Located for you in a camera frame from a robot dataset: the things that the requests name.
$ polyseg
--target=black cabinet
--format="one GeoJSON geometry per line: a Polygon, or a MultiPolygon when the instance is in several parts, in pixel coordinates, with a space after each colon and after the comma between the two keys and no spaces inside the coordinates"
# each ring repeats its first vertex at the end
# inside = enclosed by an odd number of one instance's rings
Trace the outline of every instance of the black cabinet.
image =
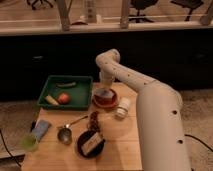
{"type": "Polygon", "coordinates": [[[121,64],[176,89],[213,87],[213,29],[0,37],[0,99],[38,98],[52,74],[99,81],[98,54],[116,48],[121,64]]]}

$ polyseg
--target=green tray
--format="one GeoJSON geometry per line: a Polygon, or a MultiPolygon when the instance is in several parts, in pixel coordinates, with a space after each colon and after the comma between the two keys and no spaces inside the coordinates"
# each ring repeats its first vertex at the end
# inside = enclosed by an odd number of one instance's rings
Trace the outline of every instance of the green tray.
{"type": "Polygon", "coordinates": [[[44,109],[87,110],[91,104],[92,83],[93,78],[90,76],[50,75],[44,85],[37,104],[44,109]],[[75,82],[76,85],[71,88],[59,88],[56,86],[57,83],[71,82],[75,82]],[[62,92],[70,95],[70,103],[66,105],[52,105],[45,100],[48,94],[54,99],[57,99],[62,92]]]}

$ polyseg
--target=apple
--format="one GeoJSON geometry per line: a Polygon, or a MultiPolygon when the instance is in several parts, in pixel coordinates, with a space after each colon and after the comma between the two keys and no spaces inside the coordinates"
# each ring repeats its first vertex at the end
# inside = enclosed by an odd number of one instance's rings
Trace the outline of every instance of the apple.
{"type": "Polygon", "coordinates": [[[68,104],[70,100],[71,100],[70,95],[67,93],[61,93],[57,98],[59,104],[68,104]]]}

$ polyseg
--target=black bowl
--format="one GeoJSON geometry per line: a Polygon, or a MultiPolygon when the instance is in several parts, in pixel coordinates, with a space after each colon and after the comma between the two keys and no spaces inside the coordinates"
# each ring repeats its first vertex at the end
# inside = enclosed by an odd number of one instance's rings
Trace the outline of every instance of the black bowl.
{"type": "Polygon", "coordinates": [[[86,131],[83,134],[80,135],[80,137],[78,138],[77,141],[77,150],[78,152],[85,158],[93,158],[96,157],[98,154],[100,154],[104,148],[104,142],[105,140],[103,140],[97,147],[95,147],[89,154],[84,155],[81,146],[88,141],[94,134],[96,133],[96,131],[86,131]]]}

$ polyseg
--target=ladle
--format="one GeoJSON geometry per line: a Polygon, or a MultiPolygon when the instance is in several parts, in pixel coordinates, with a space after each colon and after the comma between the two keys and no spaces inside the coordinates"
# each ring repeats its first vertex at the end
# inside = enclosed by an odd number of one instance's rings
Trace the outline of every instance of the ladle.
{"type": "Polygon", "coordinates": [[[59,126],[58,129],[58,140],[60,142],[62,142],[63,144],[69,145],[72,142],[72,131],[70,129],[70,126],[79,122],[82,119],[88,118],[88,115],[77,119],[69,124],[63,125],[63,126],[59,126]]]}

